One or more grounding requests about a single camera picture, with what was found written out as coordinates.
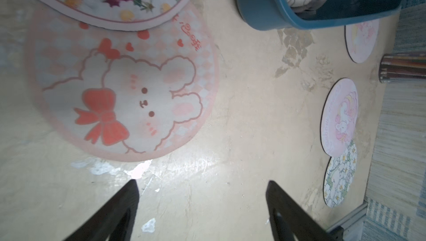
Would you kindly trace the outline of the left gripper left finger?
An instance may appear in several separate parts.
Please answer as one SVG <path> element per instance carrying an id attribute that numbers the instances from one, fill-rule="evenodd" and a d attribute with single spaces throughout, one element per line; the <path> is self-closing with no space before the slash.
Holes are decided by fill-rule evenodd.
<path id="1" fill-rule="evenodd" d="M 136 180 L 130 180 L 66 240 L 129 241 L 138 204 L 138 185 Z"/>

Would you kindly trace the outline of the pink checkered sheep coaster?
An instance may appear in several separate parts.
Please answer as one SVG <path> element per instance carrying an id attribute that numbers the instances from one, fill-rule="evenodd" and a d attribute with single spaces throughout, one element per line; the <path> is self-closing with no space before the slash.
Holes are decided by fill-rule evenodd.
<path id="1" fill-rule="evenodd" d="M 94 27 L 40 6 L 24 53 L 44 118 L 67 141 L 107 160 L 151 160 L 186 144 L 219 87 L 215 44 L 192 4 L 137 32 Z"/>

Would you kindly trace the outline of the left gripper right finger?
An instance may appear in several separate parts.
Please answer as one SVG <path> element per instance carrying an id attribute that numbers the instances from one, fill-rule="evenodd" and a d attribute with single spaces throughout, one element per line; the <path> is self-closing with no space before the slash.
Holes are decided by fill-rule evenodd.
<path id="1" fill-rule="evenodd" d="M 334 240 L 275 181 L 268 182 L 266 202 L 274 240 Z"/>

